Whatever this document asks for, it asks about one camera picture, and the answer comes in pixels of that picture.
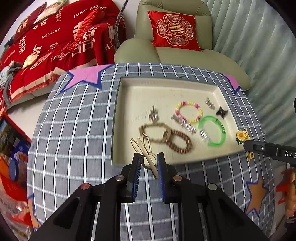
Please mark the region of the right hand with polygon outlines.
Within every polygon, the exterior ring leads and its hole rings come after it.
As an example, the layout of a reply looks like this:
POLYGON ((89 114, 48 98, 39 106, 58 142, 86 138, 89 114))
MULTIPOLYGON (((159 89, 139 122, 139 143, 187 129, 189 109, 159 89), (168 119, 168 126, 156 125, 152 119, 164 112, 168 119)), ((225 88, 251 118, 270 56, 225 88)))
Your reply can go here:
POLYGON ((293 218, 295 216, 295 167, 290 167, 281 172, 282 181, 276 186, 276 192, 282 194, 278 205, 285 204, 285 216, 293 218))

